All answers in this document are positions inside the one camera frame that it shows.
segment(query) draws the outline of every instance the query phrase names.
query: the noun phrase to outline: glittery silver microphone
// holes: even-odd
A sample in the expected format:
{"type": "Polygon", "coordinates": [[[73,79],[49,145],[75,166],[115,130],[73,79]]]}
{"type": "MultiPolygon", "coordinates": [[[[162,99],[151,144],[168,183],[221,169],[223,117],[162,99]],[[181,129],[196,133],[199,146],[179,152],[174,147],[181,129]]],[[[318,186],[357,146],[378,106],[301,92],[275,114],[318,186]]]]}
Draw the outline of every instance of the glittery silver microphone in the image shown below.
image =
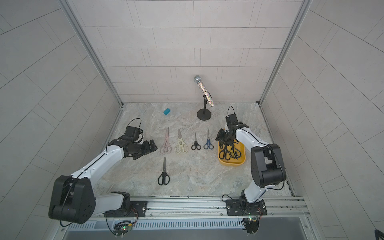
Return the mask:
{"type": "Polygon", "coordinates": [[[196,75],[195,78],[194,78],[194,81],[195,83],[197,83],[197,85],[200,87],[201,91],[203,92],[203,94],[205,95],[205,97],[207,98],[207,101],[209,103],[209,105],[211,107],[213,107],[215,104],[214,102],[212,101],[212,98],[211,98],[211,95],[209,95],[208,91],[206,90],[203,82],[201,81],[201,77],[199,75],[196,75]]]}

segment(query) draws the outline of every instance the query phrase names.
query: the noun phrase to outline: beige scissors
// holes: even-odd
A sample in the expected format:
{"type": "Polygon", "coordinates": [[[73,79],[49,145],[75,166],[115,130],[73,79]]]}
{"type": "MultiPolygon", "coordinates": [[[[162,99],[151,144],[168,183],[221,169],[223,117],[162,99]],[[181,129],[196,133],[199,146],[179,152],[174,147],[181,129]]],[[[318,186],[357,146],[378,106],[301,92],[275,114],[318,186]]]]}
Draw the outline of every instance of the beige scissors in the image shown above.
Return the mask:
{"type": "Polygon", "coordinates": [[[179,138],[177,140],[177,145],[175,147],[175,152],[176,153],[188,152],[188,147],[185,144],[185,142],[183,141],[183,139],[181,138],[180,128],[178,129],[178,134],[179,134],[179,138]]]}

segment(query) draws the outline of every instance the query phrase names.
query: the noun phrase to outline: blue block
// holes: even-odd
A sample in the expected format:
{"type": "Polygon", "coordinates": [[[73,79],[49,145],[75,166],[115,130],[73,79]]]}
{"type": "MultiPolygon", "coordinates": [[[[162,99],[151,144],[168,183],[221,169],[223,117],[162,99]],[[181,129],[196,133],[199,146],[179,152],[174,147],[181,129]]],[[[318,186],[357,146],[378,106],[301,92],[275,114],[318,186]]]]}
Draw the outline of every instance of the blue block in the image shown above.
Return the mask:
{"type": "Polygon", "coordinates": [[[164,114],[167,115],[168,113],[170,113],[170,109],[167,108],[165,111],[164,111],[164,114]]]}

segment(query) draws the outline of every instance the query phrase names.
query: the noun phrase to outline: wire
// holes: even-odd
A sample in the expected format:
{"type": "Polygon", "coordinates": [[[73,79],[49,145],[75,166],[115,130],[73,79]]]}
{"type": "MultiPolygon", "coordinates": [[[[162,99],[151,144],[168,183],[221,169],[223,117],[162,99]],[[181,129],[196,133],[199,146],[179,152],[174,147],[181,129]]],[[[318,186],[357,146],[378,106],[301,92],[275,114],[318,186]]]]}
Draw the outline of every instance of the wire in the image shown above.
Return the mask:
{"type": "Polygon", "coordinates": [[[233,114],[235,114],[235,109],[232,107],[232,105],[229,106],[229,108],[232,108],[232,109],[233,109],[233,114]]]}
{"type": "Polygon", "coordinates": [[[140,124],[139,124],[139,128],[140,128],[140,125],[141,125],[141,118],[134,118],[134,119],[132,119],[132,120],[128,123],[127,126],[129,126],[129,124],[130,124],[133,120],[136,120],[136,119],[140,119],[140,124]]]}

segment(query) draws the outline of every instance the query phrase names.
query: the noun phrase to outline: marble tabletop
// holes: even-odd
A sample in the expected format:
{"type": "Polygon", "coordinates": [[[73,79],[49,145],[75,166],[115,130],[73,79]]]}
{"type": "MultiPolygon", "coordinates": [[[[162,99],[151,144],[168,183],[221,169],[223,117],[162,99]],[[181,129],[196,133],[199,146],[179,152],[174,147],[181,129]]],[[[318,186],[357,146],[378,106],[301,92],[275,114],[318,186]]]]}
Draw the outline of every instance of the marble tabletop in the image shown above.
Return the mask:
{"type": "MultiPolygon", "coordinates": [[[[134,118],[141,118],[140,128],[144,132],[143,140],[155,141],[158,150],[133,161],[127,157],[111,167],[94,187],[96,195],[108,194],[110,191],[128,192],[131,196],[217,196],[222,194],[240,195],[252,180],[250,170],[250,153],[246,151],[246,161],[238,167],[220,164],[217,157],[217,132],[226,124],[225,116],[232,105],[239,121],[266,142],[271,142],[261,110],[256,103],[216,103],[208,107],[211,119],[201,121],[196,113],[203,107],[202,103],[128,103],[116,126],[111,139],[118,138],[125,132],[127,124],[134,118]],[[163,111],[169,108],[170,113],[163,111]],[[160,155],[160,147],[169,127],[172,152],[160,155]],[[177,130],[180,128],[182,138],[188,145],[188,152],[175,153],[177,130]],[[209,128],[213,150],[191,150],[196,132],[198,143],[203,146],[207,141],[209,128]],[[157,178],[162,172],[164,156],[167,159],[168,185],[160,186],[157,178]]],[[[138,127],[139,120],[131,123],[138,127]]],[[[283,190],[270,190],[265,195],[291,196],[289,187],[283,190]]]]}

